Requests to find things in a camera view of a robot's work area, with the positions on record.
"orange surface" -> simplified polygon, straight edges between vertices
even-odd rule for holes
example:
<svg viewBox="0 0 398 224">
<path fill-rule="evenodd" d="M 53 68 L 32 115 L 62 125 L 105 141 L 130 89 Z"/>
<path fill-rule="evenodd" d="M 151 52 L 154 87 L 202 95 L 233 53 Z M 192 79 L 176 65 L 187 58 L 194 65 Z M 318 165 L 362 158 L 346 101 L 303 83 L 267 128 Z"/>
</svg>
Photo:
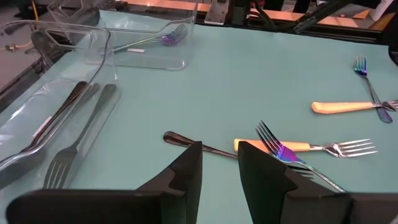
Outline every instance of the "orange surface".
<svg viewBox="0 0 398 224">
<path fill-rule="evenodd" d="M 355 19 L 365 19 L 368 16 L 370 11 L 371 11 L 370 9 L 364 10 L 363 12 L 358 13 L 357 15 L 355 15 L 354 18 Z"/>
<path fill-rule="evenodd" d="M 258 149 L 261 149 L 262 151 L 268 153 L 268 149 L 261 142 L 261 140 L 251 140 L 251 139 L 234 139 L 234 150 L 236 152 L 238 151 L 238 145 L 240 141 L 246 141 L 252 144 L 253 146 L 256 146 Z M 282 141 L 282 144 L 295 152 L 307 152 L 310 150 L 310 143 L 307 142 Z"/>
<path fill-rule="evenodd" d="M 125 0 L 129 4 L 137 4 L 141 6 L 155 6 L 155 7 L 166 7 L 172 9 L 186 9 L 193 10 L 195 3 L 183 2 L 183 1 L 169 1 L 169 0 Z M 209 4 L 198 4 L 198 11 L 207 12 L 209 10 Z M 287 21 L 294 21 L 300 18 L 303 14 L 294 12 L 279 12 L 264 10 L 271 19 L 281 19 Z M 358 27 L 354 20 L 350 18 L 341 17 L 326 17 L 320 21 L 319 24 L 334 25 L 334 26 L 345 26 L 345 27 Z"/>
</svg>

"cutlery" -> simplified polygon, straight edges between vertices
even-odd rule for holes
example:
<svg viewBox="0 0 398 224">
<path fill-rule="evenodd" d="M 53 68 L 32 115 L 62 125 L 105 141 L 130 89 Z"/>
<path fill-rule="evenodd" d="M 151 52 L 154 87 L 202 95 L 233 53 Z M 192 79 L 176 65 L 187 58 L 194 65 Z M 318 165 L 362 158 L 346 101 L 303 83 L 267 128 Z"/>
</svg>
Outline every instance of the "cutlery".
<svg viewBox="0 0 398 224">
<path fill-rule="evenodd" d="M 377 96 L 371 82 L 368 79 L 368 66 L 367 66 L 366 56 L 363 55 L 355 56 L 354 72 L 355 74 L 359 75 L 363 80 L 365 80 L 366 84 L 368 84 L 373 103 L 381 105 L 382 103 L 380 102 L 379 97 Z M 392 118 L 388 115 L 386 109 L 378 107 L 376 108 L 376 111 L 381 121 L 385 123 L 392 122 Z"/>
<path fill-rule="evenodd" d="M 234 139 L 234 150 L 235 151 L 238 151 L 238 145 L 239 145 L 240 141 L 246 141 L 246 142 L 252 144 L 253 146 L 256 146 L 258 149 L 261 149 L 264 152 L 269 153 L 269 150 L 261 142 L 261 140 L 249 140 L 249 139 Z M 310 144 L 307 142 L 281 141 L 281 143 L 294 152 L 325 151 L 335 157 L 349 158 L 349 157 L 365 156 L 368 154 L 376 153 L 377 151 L 353 153 L 353 152 L 359 152 L 359 151 L 368 150 L 368 149 L 374 149 L 375 146 L 370 146 L 372 143 L 368 142 L 368 141 L 370 141 L 370 139 L 337 142 L 337 143 L 326 144 L 324 146 L 318 146 L 318 145 Z"/>
<path fill-rule="evenodd" d="M 158 36 L 158 37 L 149 37 L 149 38 L 139 40 L 137 42 L 133 42 L 130 44 L 117 46 L 113 49 L 113 52 L 114 53 L 123 52 L 123 51 L 127 51 L 128 48 L 130 48 L 130 47 L 135 47 L 138 45 L 155 43 L 155 42 L 160 42 L 166 46 L 173 46 L 173 45 L 177 44 L 178 42 L 180 42 L 187 35 L 188 35 L 188 29 L 185 27 L 184 24 L 180 24 L 174 31 L 172 31 L 169 34 L 165 34 L 165 35 Z"/>
<path fill-rule="evenodd" d="M 344 102 L 344 103 L 322 103 L 313 102 L 312 110 L 316 113 L 333 114 L 350 111 L 367 110 L 372 108 L 384 108 L 389 111 L 398 111 L 398 100 L 385 101 L 381 104 L 372 102 Z"/>
<path fill-rule="evenodd" d="M 325 175 L 308 165 L 306 162 L 299 159 L 294 151 L 284 146 L 269 130 L 266 124 L 261 121 L 256 128 L 257 135 L 260 137 L 262 143 L 269 149 L 270 155 L 273 155 L 278 160 L 289 164 L 291 166 L 299 166 L 304 169 L 312 171 L 323 183 L 328 184 L 339 192 L 345 192 L 340 186 L 332 182 Z"/>
<path fill-rule="evenodd" d="M 70 111 L 70 114 L 84 105 L 91 96 L 98 91 L 99 87 L 99 84 L 96 83 L 89 86 L 84 95 L 81 96 L 79 102 Z M 43 140 L 41 140 L 38 145 L 0 161 L 0 190 L 20 179 L 23 175 L 41 164 L 45 158 L 45 147 L 51 140 L 52 136 L 57 132 L 53 130 L 58 130 L 61 124 L 61 121 L 56 122 L 50 131 L 43 136 Z"/>
<path fill-rule="evenodd" d="M 26 152 L 30 148 L 34 147 L 39 139 L 42 137 L 44 132 L 49 128 L 49 126 L 65 111 L 80 95 L 81 91 L 87 86 L 87 82 L 78 82 L 72 92 L 69 94 L 68 98 L 63 102 L 61 107 L 55 112 L 55 114 L 46 122 L 43 128 L 36 134 L 32 142 L 25 147 L 21 152 Z"/>
<path fill-rule="evenodd" d="M 164 133 L 163 135 L 163 140 L 169 144 L 175 145 L 175 146 L 182 146 L 182 147 L 190 147 L 192 144 L 194 144 L 194 140 L 191 140 L 187 137 L 184 137 L 180 134 L 177 134 L 173 131 L 167 131 Z M 215 149 L 213 147 L 207 146 L 202 144 L 202 149 L 205 152 L 210 152 L 213 154 L 218 154 L 221 156 L 226 156 L 232 159 L 238 159 L 238 156 L 229 152 L 224 152 L 221 151 L 219 149 Z M 299 174 L 301 174 L 302 176 L 311 179 L 312 178 L 312 173 L 310 172 L 310 170 L 303 168 L 303 167 L 295 167 L 295 166 L 289 166 L 289 168 L 295 170 L 296 172 L 298 172 Z"/>
<path fill-rule="evenodd" d="M 97 114 L 112 98 L 114 92 L 116 91 L 116 88 L 117 87 L 114 84 L 105 85 L 103 91 L 101 92 L 101 95 L 98 98 L 97 103 L 95 104 L 93 112 L 91 112 L 90 118 L 88 119 L 85 127 L 81 131 L 76 141 L 71 146 L 57 152 L 55 157 L 52 159 L 45 175 L 43 185 L 44 189 L 61 189 L 63 187 L 71 164 L 75 160 L 75 157 L 78 153 L 78 146 L 81 140 L 86 135 L 88 128 L 91 126 Z"/>
</svg>

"silver fork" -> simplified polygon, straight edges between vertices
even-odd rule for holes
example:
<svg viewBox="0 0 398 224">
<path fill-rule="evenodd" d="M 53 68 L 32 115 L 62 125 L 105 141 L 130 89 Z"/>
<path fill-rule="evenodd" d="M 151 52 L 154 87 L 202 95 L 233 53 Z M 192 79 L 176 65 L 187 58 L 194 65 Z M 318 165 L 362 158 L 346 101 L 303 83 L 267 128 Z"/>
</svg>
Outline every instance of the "silver fork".
<svg viewBox="0 0 398 224">
<path fill-rule="evenodd" d="M 115 91 L 116 85 L 105 85 L 103 91 L 101 92 L 101 95 L 98 98 L 97 103 L 95 104 L 94 110 L 91 113 L 90 118 L 88 119 L 85 127 L 81 131 L 76 141 L 71 146 L 57 152 L 55 157 L 52 159 L 49 168 L 47 169 L 47 173 L 45 174 L 43 189 L 61 189 L 63 187 L 71 165 L 77 155 L 77 147 L 79 143 L 85 136 L 88 128 L 94 121 L 98 112 L 100 112 L 102 108 L 106 105 L 107 101 L 111 99 Z"/>
<path fill-rule="evenodd" d="M 355 56 L 354 72 L 355 72 L 355 74 L 359 75 L 362 79 L 364 79 L 366 81 L 366 84 L 368 84 L 373 103 L 381 105 L 382 103 L 381 103 L 379 97 L 377 96 L 376 92 L 374 91 L 374 88 L 373 88 L 371 82 L 368 79 L 368 62 L 366 60 L 366 56 L 364 56 L 364 55 Z M 383 121 L 385 123 L 392 122 L 392 118 L 387 113 L 386 109 L 378 107 L 378 108 L 376 108 L 376 111 L 377 111 L 377 114 L 379 115 L 381 121 Z"/>
<path fill-rule="evenodd" d="M 335 184 L 333 181 L 317 171 L 315 168 L 299 159 L 294 151 L 284 146 L 273 135 L 273 133 L 269 130 L 269 128 L 263 121 L 260 121 L 260 123 L 257 125 L 256 132 L 257 135 L 260 137 L 262 143 L 269 149 L 270 155 L 273 155 L 275 158 L 288 165 L 298 166 L 305 170 L 310 170 L 313 174 L 315 174 L 313 177 L 318 177 L 318 180 L 320 180 L 320 184 L 330 186 L 334 190 L 337 190 L 339 192 L 345 192 L 345 190 L 343 190 L 339 185 Z"/>
<path fill-rule="evenodd" d="M 135 47 L 142 44 L 149 44 L 160 42 L 166 46 L 172 46 L 180 42 L 184 37 L 188 35 L 188 29 L 185 27 L 184 24 L 180 24 L 174 31 L 169 34 L 165 34 L 158 37 L 149 37 L 143 40 L 139 40 L 137 42 L 133 42 L 130 44 L 124 44 L 121 46 L 117 46 L 113 49 L 114 53 L 126 51 L 130 47 Z"/>
<path fill-rule="evenodd" d="M 348 141 L 348 142 L 339 142 L 333 144 L 326 144 L 324 146 L 316 146 L 310 145 L 310 151 L 326 151 L 332 156 L 335 157 L 343 157 L 343 158 L 350 158 L 350 157 L 357 157 L 357 156 L 365 156 L 369 154 L 376 153 L 377 151 L 369 151 L 369 152 L 359 152 L 368 149 L 374 149 L 375 146 L 370 146 L 372 143 L 367 142 L 370 139 L 362 139 L 356 141 Z"/>
</svg>

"light blue table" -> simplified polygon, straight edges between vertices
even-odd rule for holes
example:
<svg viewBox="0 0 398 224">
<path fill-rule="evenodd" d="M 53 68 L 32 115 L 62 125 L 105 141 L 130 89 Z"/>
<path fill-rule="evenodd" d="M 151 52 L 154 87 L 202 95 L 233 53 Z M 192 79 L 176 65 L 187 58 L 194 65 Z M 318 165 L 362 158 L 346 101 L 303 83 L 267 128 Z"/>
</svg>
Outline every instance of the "light blue table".
<svg viewBox="0 0 398 224">
<path fill-rule="evenodd" d="M 195 26 L 191 64 L 177 72 L 119 67 L 122 97 L 89 152 L 72 188 L 135 189 L 182 151 L 164 143 L 175 131 L 233 152 L 234 138 L 256 139 L 260 119 L 285 140 L 323 144 L 371 138 L 379 153 L 337 159 L 300 157 L 349 191 L 398 192 L 395 123 L 375 111 L 319 115 L 313 101 L 369 101 L 353 71 L 369 60 L 380 98 L 398 97 L 398 68 L 387 47 L 298 35 Z M 204 153 L 198 223 L 251 223 L 237 161 Z"/>
</svg>

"transparent tray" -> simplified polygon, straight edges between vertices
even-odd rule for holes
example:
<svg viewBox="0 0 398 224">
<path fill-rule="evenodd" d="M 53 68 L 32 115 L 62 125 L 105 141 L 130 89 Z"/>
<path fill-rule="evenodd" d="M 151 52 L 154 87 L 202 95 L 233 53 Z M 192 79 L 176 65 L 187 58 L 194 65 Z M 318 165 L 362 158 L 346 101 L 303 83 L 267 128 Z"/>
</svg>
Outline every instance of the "transparent tray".
<svg viewBox="0 0 398 224">
<path fill-rule="evenodd" d="M 197 8 L 197 0 L 55 0 L 48 6 L 57 22 L 107 28 L 115 48 L 135 43 L 115 50 L 118 65 L 170 70 L 189 63 Z"/>
<path fill-rule="evenodd" d="M 20 194 L 70 185 L 121 91 L 110 33 L 102 28 L 10 22 L 0 26 L 0 56 L 5 223 L 4 209 Z M 69 146 L 75 150 L 64 150 Z"/>
</svg>

